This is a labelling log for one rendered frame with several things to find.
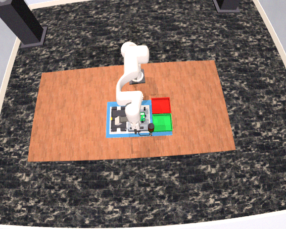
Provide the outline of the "green bin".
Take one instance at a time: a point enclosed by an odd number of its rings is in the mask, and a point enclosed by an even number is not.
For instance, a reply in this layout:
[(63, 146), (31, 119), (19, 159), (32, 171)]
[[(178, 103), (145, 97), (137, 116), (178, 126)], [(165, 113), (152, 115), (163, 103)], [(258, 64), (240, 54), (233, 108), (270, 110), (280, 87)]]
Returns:
[(171, 114), (152, 114), (152, 122), (154, 124), (154, 132), (173, 130)]

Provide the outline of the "red bin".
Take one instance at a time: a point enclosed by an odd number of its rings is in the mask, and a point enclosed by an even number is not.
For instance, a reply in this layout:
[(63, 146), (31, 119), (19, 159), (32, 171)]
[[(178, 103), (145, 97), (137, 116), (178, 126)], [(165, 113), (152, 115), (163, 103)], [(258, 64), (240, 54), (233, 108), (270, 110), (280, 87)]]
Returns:
[(151, 98), (152, 114), (170, 114), (170, 97), (168, 98)]

